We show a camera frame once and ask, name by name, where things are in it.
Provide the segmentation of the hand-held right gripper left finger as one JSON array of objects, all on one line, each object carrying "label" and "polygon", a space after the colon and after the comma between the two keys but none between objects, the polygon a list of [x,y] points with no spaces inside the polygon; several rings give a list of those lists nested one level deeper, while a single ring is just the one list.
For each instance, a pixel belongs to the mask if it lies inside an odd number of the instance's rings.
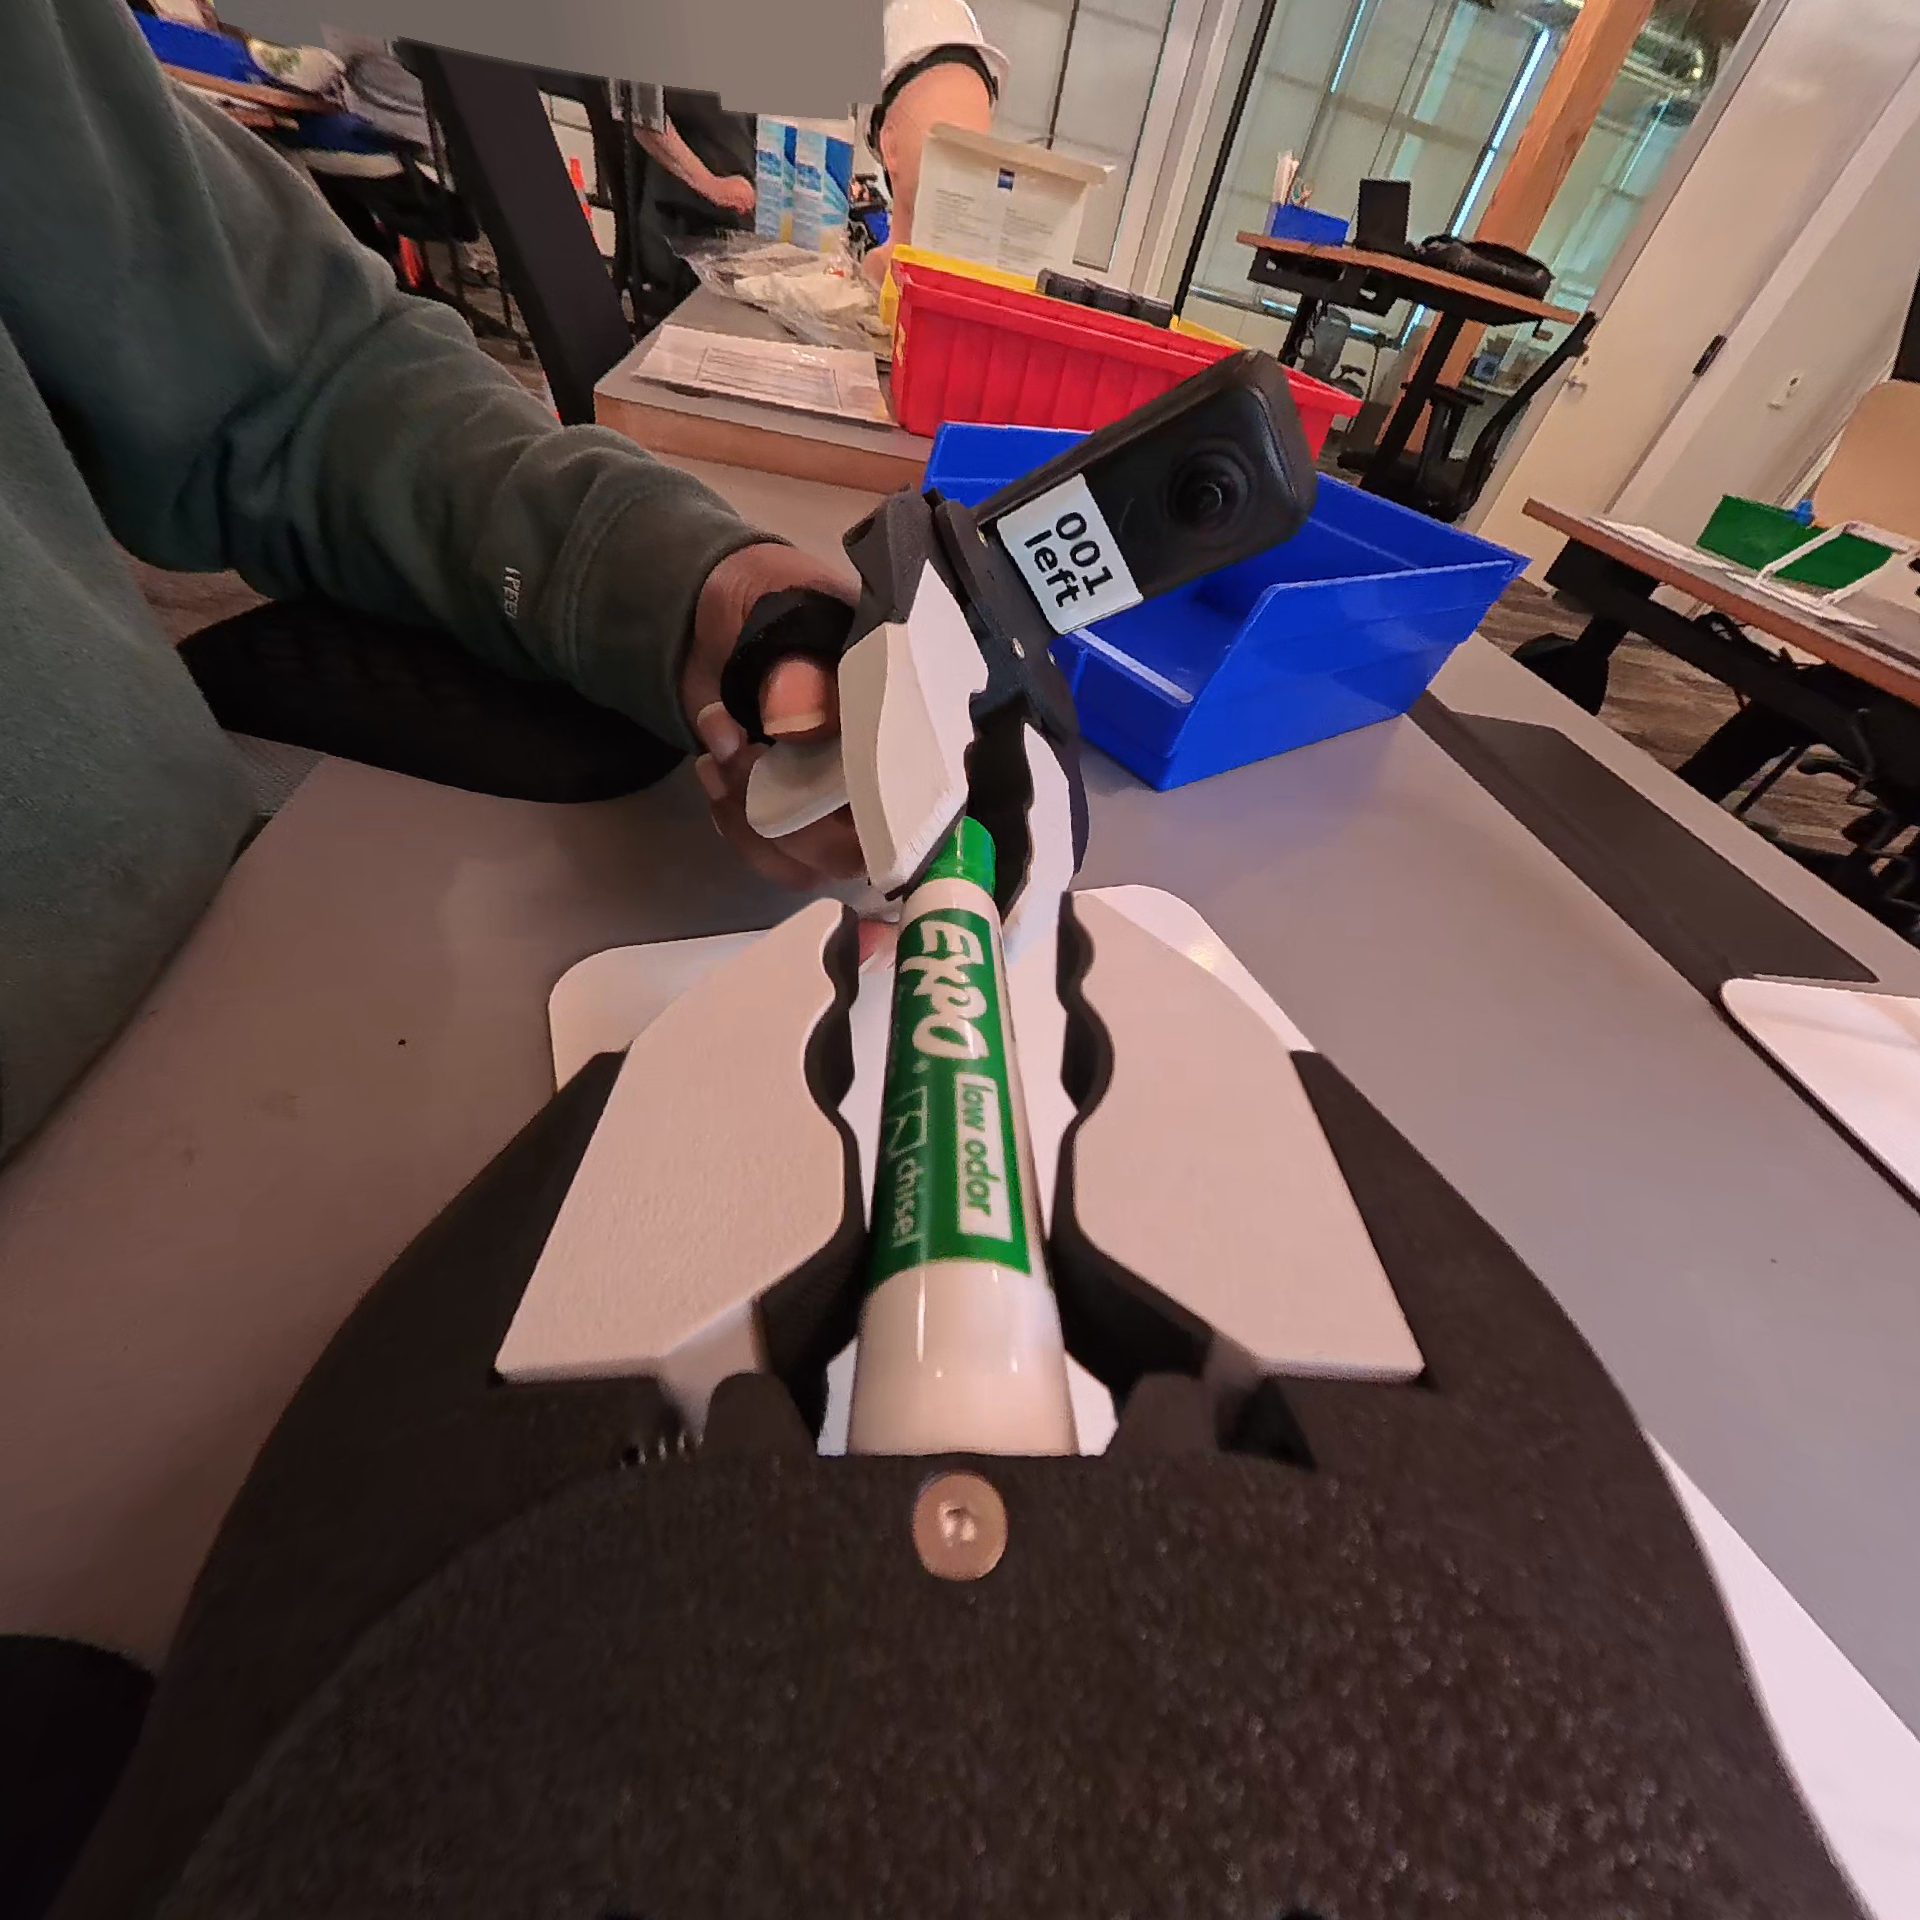
[{"label": "hand-held right gripper left finger", "polygon": [[854,912],[821,899],[636,1035],[497,1350],[505,1379],[653,1377],[704,1428],[732,1376],[825,1372],[867,1239],[857,992]]}]

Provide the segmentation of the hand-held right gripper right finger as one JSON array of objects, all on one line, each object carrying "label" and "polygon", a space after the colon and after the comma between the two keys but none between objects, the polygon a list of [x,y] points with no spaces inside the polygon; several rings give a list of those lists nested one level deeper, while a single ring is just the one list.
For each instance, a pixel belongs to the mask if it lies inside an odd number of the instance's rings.
[{"label": "hand-held right gripper right finger", "polygon": [[1069,1351],[1185,1374],[1410,1381],[1421,1344],[1309,1096],[1295,1020],[1189,901],[1069,897],[1048,1255]]}]

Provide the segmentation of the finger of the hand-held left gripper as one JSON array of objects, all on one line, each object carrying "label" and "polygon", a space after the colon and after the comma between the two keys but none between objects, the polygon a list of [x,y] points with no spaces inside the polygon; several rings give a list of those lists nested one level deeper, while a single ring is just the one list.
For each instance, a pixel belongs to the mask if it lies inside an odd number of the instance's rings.
[{"label": "finger of the hand-held left gripper", "polygon": [[836,688],[865,899],[901,899],[971,810],[974,700],[990,661],[952,588],[924,574],[906,614],[853,641]]},{"label": "finger of the hand-held left gripper", "polygon": [[1021,719],[997,773],[997,904],[1002,922],[1057,922],[1087,860],[1091,810],[1076,741]]}]

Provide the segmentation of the green marker cap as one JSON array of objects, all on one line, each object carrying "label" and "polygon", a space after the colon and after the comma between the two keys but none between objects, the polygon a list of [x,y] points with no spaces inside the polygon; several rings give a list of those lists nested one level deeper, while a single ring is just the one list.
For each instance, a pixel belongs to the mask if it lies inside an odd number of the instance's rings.
[{"label": "green marker cap", "polygon": [[964,814],[948,830],[924,874],[906,889],[901,931],[936,913],[964,913],[1000,930],[997,844],[990,830]]}]

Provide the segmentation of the small white whiteboard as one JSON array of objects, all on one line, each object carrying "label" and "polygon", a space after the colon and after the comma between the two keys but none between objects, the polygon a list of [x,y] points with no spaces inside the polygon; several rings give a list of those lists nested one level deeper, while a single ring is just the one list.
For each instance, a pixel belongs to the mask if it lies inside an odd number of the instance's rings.
[{"label": "small white whiteboard", "polygon": [[[1272,995],[1186,904],[1141,884],[1096,887],[1131,919],[1220,976],[1293,1044],[1304,1044]],[[554,983],[548,1031],[561,1086],[594,1053],[623,1049],[706,974],[756,946],[761,931],[608,948]],[[1069,1364],[1082,1452],[1116,1428],[1104,1387]],[[1919,1916],[1919,1740],[1844,1649],[1764,1564],[1732,1521],[1642,1429],[1713,1568],[1746,1676],[1776,1750],[1837,1865],[1871,1916]]]}]

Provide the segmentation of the blue plastic bin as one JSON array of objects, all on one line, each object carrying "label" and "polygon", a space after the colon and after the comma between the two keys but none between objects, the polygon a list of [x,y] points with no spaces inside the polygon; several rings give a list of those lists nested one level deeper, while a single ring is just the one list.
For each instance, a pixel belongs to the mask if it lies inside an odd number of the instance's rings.
[{"label": "blue plastic bin", "polygon": [[1302,529],[1054,635],[1082,740],[1169,791],[1402,715],[1526,559],[1320,477]]}]

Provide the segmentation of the green dry erase marker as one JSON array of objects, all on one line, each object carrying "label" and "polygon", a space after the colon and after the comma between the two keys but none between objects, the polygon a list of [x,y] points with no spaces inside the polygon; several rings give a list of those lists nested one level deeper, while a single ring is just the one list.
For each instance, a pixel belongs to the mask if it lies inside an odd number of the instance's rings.
[{"label": "green dry erase marker", "polygon": [[847,1450],[1081,1450],[997,904],[932,876],[901,923]]}]

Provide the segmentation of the person's left forearm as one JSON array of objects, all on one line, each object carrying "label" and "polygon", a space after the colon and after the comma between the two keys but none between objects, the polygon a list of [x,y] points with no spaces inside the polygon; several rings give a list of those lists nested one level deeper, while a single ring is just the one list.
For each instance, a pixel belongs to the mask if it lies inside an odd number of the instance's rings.
[{"label": "person's left forearm", "polygon": [[756,529],[700,482],[564,425],[445,305],[400,292],[301,174],[181,100],[130,30],[66,20],[105,155],[97,276],[130,320],[74,345],[61,422],[152,564],[445,626],[700,745],[680,695],[702,588]]}]

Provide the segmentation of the person's left hand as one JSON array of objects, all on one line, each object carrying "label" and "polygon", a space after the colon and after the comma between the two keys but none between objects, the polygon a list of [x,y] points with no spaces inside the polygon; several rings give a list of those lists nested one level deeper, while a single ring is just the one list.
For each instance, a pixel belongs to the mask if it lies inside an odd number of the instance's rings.
[{"label": "person's left hand", "polygon": [[847,597],[845,581],[833,568],[784,542],[741,548],[706,577],[680,675],[684,715],[698,740],[693,771],[706,793],[716,832],[762,878],[805,891],[838,882],[865,884],[869,874],[850,810],[782,837],[758,833],[749,819],[749,786],[762,745],[725,708],[720,675],[756,604],[784,589]]}]

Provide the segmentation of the red plastic bin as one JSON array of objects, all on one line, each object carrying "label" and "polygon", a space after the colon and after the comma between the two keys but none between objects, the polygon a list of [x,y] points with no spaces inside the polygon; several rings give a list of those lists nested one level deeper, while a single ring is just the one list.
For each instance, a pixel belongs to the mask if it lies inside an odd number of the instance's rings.
[{"label": "red plastic bin", "polygon": [[1102,428],[1240,351],[1076,302],[908,276],[892,326],[896,422]]}]

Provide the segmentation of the clear plastic bag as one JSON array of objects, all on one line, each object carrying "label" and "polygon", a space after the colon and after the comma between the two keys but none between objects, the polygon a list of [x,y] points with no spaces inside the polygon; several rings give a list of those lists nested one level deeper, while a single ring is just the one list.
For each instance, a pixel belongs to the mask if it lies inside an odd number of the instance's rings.
[{"label": "clear plastic bag", "polygon": [[814,252],[730,232],[687,241],[680,258],[702,287],[773,318],[798,342],[894,357],[881,294],[848,248]]}]

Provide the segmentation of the yellow plastic bin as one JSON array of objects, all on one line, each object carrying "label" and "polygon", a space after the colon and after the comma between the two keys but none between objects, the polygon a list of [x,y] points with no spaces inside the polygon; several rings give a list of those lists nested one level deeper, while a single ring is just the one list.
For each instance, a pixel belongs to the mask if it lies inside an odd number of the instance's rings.
[{"label": "yellow plastic bin", "polygon": [[913,245],[901,245],[891,256],[891,264],[879,294],[879,315],[883,324],[896,326],[906,279],[917,271],[957,276],[963,281],[972,281],[974,287],[997,290],[1000,294],[1057,297],[1109,318],[1159,326],[1172,333],[1180,333],[1197,342],[1218,344],[1230,350],[1240,345],[1240,342],[1229,333],[1220,333],[1204,324],[1189,321],[1176,315],[1174,308],[1164,300],[1118,290],[1099,279],[1062,273],[1054,267],[1044,267],[1040,276],[1018,273],[984,265],[963,256],[927,252]]}]

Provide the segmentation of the white cardboard box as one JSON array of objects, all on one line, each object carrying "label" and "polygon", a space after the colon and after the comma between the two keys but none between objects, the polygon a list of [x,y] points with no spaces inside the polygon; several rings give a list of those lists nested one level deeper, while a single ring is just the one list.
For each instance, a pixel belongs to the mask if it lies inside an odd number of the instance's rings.
[{"label": "white cardboard box", "polygon": [[896,248],[1010,276],[1070,276],[1109,174],[1102,161],[940,121],[924,136],[911,234]]}]

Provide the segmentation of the blue white cartons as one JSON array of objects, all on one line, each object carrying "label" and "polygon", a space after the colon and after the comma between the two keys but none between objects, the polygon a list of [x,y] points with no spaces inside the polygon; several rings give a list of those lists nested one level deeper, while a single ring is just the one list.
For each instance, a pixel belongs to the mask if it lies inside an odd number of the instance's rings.
[{"label": "blue white cartons", "polygon": [[756,237],[809,254],[843,252],[850,226],[853,157],[853,116],[756,113]]}]

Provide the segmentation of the black sign stand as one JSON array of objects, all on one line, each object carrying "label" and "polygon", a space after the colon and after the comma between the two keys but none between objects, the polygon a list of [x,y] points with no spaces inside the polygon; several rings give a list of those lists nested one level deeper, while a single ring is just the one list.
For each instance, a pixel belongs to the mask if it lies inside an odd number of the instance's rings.
[{"label": "black sign stand", "polygon": [[635,333],[542,94],[605,111],[607,84],[419,40],[398,40],[396,53],[445,132],[458,191],[525,314],[559,418],[592,423],[596,385],[632,350]]}]

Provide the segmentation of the wooden standing desk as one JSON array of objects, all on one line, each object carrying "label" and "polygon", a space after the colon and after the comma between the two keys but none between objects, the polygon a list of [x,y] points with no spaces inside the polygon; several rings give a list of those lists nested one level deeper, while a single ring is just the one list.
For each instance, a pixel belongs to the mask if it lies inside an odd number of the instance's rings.
[{"label": "wooden standing desk", "polygon": [[1238,240],[1254,248],[1251,281],[1288,290],[1299,295],[1293,321],[1279,357],[1295,367],[1309,333],[1327,305],[1383,315],[1407,302],[1437,315],[1429,344],[1407,380],[1383,436],[1363,469],[1367,492],[1384,492],[1394,467],[1414,436],[1429,402],[1438,393],[1443,371],[1463,333],[1470,326],[1508,328],[1519,324],[1588,324],[1592,312],[1577,314],[1549,300],[1525,297],[1488,281],[1449,271],[1405,252],[1371,252],[1354,245],[1328,245],[1240,232]]}]

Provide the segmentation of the black office chair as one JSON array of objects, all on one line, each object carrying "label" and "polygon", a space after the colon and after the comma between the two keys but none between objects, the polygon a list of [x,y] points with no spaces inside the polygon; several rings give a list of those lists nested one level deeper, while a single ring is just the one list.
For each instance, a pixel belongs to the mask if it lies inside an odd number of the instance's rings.
[{"label": "black office chair", "polygon": [[1583,357],[1597,326],[1594,309],[1581,314],[1536,369],[1488,412],[1464,453],[1455,453],[1455,441],[1475,393],[1460,383],[1429,378],[1458,335],[1458,326],[1443,326],[1447,340],[1433,342],[1405,389],[1405,403],[1394,409],[1378,443],[1358,467],[1363,492],[1444,524],[1458,524],[1484,492],[1515,425],[1549,380]]}]

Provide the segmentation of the black bag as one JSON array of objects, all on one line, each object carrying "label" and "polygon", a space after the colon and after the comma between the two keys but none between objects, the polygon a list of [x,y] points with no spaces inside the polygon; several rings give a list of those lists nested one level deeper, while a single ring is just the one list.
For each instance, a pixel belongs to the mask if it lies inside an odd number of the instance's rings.
[{"label": "black bag", "polygon": [[1547,300],[1555,278],[1549,264],[1531,252],[1455,232],[1422,237],[1413,256],[1444,273],[1470,278],[1504,294],[1536,302]]}]

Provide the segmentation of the wooden desk black legs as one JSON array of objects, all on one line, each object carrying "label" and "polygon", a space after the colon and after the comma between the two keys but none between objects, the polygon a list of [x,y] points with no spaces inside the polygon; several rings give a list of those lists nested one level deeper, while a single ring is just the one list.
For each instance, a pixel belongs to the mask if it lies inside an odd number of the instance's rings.
[{"label": "wooden desk black legs", "polygon": [[1515,660],[1590,714],[1619,647],[1642,638],[1730,690],[1739,712],[1679,770],[1714,803],[1772,787],[1793,767],[1837,757],[1864,819],[1846,852],[1783,839],[1831,887],[1916,937],[1919,665],[1916,614],[1843,617],[1797,601],[1755,571],[1531,497],[1525,515],[1565,538],[1547,581],[1588,619],[1579,635],[1536,635]]}]

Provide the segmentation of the green plastic bin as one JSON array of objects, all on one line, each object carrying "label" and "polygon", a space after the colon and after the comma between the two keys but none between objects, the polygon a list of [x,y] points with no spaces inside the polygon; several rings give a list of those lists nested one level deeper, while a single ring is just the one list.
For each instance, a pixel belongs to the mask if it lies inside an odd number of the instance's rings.
[{"label": "green plastic bin", "polygon": [[1728,561],[1760,571],[1781,564],[1776,577],[1793,588],[1821,594],[1852,588],[1894,556],[1880,540],[1837,534],[1811,556],[1793,559],[1801,548],[1823,540],[1827,529],[1813,515],[1742,494],[1724,494],[1707,518],[1697,544]]}]

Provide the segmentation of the wooden pillar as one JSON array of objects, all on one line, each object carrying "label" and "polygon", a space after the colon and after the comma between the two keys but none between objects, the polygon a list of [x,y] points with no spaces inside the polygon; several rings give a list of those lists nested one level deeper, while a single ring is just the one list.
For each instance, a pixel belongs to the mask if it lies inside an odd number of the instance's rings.
[{"label": "wooden pillar", "polygon": [[1409,155],[1426,194],[1414,204],[1414,241],[1453,235],[1531,256],[1550,270],[1545,297],[1588,308],[1670,150],[1672,71],[1654,27],[1662,3],[1463,3],[1473,27],[1496,35],[1494,64],[1515,52],[1515,74],[1481,84],[1470,166],[1437,200],[1431,139]]}]

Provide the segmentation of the white door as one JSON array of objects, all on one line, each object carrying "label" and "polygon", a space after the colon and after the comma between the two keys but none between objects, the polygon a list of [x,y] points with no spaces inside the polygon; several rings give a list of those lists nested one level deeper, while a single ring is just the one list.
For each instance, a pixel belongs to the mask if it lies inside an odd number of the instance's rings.
[{"label": "white door", "polygon": [[1525,497],[1608,507],[1692,385],[1701,351],[1748,295],[1746,244],[1711,208],[1734,139],[1720,127],[1786,14],[1757,3],[1627,241],[1597,290],[1588,347],[1528,405],[1467,524],[1526,549]]}]

